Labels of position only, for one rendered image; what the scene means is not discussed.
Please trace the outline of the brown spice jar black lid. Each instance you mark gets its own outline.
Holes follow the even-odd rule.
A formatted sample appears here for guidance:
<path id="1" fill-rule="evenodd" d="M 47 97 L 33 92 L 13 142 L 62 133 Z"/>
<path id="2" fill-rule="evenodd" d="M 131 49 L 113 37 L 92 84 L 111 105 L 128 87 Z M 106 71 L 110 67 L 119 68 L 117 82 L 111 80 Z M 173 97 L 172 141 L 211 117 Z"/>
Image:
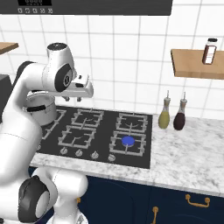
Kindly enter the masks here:
<path id="1" fill-rule="evenodd" d="M 217 49 L 217 38 L 209 38 L 206 42 L 203 52 L 202 63 L 205 65 L 211 65 L 214 61 L 214 55 Z"/>

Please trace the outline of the dark red vinegar bottle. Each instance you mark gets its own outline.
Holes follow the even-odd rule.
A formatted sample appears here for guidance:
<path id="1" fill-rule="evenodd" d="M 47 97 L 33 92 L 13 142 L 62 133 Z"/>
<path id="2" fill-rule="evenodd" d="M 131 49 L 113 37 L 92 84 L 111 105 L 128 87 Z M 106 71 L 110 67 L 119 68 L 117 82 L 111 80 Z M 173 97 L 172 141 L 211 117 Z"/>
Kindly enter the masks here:
<path id="1" fill-rule="evenodd" d="M 182 130 L 186 123 L 186 115 L 185 115 L 185 108 L 186 108 L 187 99 L 183 98 L 180 100 L 178 113 L 175 115 L 173 121 L 173 128 L 175 130 Z"/>

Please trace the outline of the blue burner flame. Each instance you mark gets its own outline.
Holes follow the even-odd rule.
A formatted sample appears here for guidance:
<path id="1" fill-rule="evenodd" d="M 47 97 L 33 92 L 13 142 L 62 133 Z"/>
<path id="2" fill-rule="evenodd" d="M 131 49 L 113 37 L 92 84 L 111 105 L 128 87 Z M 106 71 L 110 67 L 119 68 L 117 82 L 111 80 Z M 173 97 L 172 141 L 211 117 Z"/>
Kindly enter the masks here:
<path id="1" fill-rule="evenodd" d="M 122 144 L 124 146 L 133 146 L 135 143 L 135 139 L 132 136 L 124 136 L 122 138 Z"/>

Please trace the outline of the yellow oil bottle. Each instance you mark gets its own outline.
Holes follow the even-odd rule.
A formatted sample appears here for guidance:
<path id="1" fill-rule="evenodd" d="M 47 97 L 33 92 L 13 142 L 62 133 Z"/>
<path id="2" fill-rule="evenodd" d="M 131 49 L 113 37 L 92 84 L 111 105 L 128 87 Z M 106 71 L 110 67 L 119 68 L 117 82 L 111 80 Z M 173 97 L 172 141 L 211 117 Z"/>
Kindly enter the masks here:
<path id="1" fill-rule="evenodd" d="M 169 114 L 170 101 L 171 101 L 171 98 L 169 97 L 169 95 L 167 95 L 164 98 L 163 110 L 160 113 L 158 118 L 158 126 L 160 129 L 163 129 L 163 130 L 165 130 L 168 127 L 170 122 L 170 114 Z"/>

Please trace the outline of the navy drawer front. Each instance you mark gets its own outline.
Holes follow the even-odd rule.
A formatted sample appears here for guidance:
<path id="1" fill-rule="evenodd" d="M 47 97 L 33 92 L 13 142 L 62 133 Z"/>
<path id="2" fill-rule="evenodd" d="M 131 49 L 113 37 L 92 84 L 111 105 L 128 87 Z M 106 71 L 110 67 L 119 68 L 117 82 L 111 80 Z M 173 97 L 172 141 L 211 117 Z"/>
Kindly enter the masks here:
<path id="1" fill-rule="evenodd" d="M 224 224 L 224 198 L 152 187 L 148 224 L 158 207 L 156 224 Z"/>

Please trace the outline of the navy cupboard door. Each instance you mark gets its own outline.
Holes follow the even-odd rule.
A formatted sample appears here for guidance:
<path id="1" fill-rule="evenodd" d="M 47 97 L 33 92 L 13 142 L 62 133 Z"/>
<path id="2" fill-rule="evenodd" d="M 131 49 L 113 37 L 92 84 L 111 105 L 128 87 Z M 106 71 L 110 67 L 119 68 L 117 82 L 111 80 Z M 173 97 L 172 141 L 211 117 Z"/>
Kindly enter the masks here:
<path id="1" fill-rule="evenodd" d="M 87 177 L 79 209 L 88 224 L 146 224 L 150 188 L 112 179 Z"/>

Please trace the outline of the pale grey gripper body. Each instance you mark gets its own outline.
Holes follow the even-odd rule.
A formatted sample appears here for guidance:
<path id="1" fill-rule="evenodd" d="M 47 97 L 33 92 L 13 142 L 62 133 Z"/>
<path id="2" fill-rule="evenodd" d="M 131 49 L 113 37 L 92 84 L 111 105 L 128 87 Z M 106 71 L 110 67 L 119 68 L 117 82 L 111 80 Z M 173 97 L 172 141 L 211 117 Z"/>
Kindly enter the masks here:
<path id="1" fill-rule="evenodd" d="M 67 97 L 91 98 L 94 94 L 94 89 L 90 81 L 86 85 L 72 82 L 69 87 L 60 94 Z"/>

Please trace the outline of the black gas hob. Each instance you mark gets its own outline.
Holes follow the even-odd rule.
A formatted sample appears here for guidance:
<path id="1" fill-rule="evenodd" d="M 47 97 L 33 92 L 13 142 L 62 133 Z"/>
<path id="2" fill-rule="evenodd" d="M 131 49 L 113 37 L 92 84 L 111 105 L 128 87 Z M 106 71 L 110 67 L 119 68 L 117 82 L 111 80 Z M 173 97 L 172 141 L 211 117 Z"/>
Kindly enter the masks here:
<path id="1" fill-rule="evenodd" d="M 38 152 L 66 158 L 78 158 L 115 165 L 148 169 L 151 162 L 152 116 L 96 108 L 57 107 L 56 120 L 42 128 Z M 133 146 L 124 146 L 122 138 L 131 136 Z M 60 150 L 67 148 L 67 154 Z M 81 149 L 83 154 L 76 157 Z M 92 159 L 97 151 L 99 157 Z M 109 154 L 115 161 L 108 160 Z"/>

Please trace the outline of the dark grey range hood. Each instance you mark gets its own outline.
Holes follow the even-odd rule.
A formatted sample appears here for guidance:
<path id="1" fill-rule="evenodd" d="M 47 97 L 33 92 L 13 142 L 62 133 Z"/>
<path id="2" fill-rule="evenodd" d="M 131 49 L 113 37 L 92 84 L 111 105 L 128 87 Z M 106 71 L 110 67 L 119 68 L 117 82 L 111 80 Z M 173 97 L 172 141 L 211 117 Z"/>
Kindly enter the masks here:
<path id="1" fill-rule="evenodd" d="M 170 16 L 172 0 L 0 0 L 0 14 Z"/>

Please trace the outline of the wooden wall shelf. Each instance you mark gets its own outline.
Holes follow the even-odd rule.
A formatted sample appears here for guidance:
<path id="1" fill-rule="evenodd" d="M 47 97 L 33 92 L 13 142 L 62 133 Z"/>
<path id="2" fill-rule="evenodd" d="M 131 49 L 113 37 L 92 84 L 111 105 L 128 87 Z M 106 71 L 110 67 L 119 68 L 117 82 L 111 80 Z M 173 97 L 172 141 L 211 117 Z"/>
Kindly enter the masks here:
<path id="1" fill-rule="evenodd" d="M 0 42 L 0 55 L 18 48 L 18 43 Z"/>
<path id="2" fill-rule="evenodd" d="M 202 63 L 203 50 L 171 49 L 175 77 L 224 80 L 224 51 L 217 51 L 213 63 Z"/>

